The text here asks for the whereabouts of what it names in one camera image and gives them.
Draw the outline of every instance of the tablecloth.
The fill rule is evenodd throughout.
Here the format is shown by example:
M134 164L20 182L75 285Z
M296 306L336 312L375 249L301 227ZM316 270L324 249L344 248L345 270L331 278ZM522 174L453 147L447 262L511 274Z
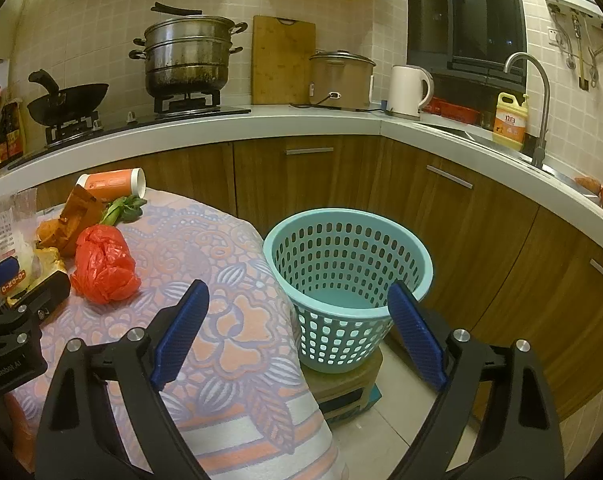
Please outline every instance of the tablecloth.
M119 225L137 262L139 292L100 306L73 291L43 327L48 370L14 391L28 427L36 432L70 338L98 344L145 327L199 278L210 290L208 316L176 381L161 396L203 468L216 479L347 478L300 372L293 307L268 268L259 234L249 223L194 200L152 189L146 198L142 218ZM108 390L128 455L148 468L117 384Z

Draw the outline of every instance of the countertop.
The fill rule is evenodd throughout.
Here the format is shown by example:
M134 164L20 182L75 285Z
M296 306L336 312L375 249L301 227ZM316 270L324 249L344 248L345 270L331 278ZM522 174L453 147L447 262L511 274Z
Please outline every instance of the countertop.
M254 106L251 114L142 126L64 148L0 173L0 196L115 160L198 144L299 135L380 135L443 156L518 191L603 248L603 210L596 204L532 166L446 134L426 121L392 118L382 112Z

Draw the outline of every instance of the silver screw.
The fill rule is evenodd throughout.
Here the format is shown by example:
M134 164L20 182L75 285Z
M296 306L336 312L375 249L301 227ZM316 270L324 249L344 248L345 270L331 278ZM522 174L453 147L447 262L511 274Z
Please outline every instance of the silver screw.
M131 328L130 330L128 330L126 337L130 341L141 341L144 334L145 334L144 330L141 327L137 326L135 328Z
M70 341L68 341L66 348L69 352L76 352L81 348L81 339L71 339Z
M460 343L465 343L466 341L470 340L470 334L468 333L468 330L464 330L462 328L458 328L457 330L455 330L455 332L453 332L453 337Z
M526 341L526 339L518 339L517 343L515 343L517 349L521 352L527 352L531 349L531 344Z

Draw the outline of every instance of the turquoise plastic basket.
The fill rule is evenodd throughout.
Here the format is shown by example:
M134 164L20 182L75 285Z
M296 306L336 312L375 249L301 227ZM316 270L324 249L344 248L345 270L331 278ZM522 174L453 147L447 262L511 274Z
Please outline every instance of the turquoise plastic basket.
M319 372L352 370L392 326L388 288L403 280L417 300L433 281L430 254L399 224L354 209L313 209L277 224L264 253L292 300L299 359Z

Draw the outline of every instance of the yellow dish soap jug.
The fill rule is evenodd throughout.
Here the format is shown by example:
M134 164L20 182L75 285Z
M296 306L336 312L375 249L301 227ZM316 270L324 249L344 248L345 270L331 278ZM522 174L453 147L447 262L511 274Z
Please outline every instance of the yellow dish soap jug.
M523 146L528 121L528 94L523 95L521 106L514 95L501 92L497 98L497 112L493 127L493 140L519 152Z

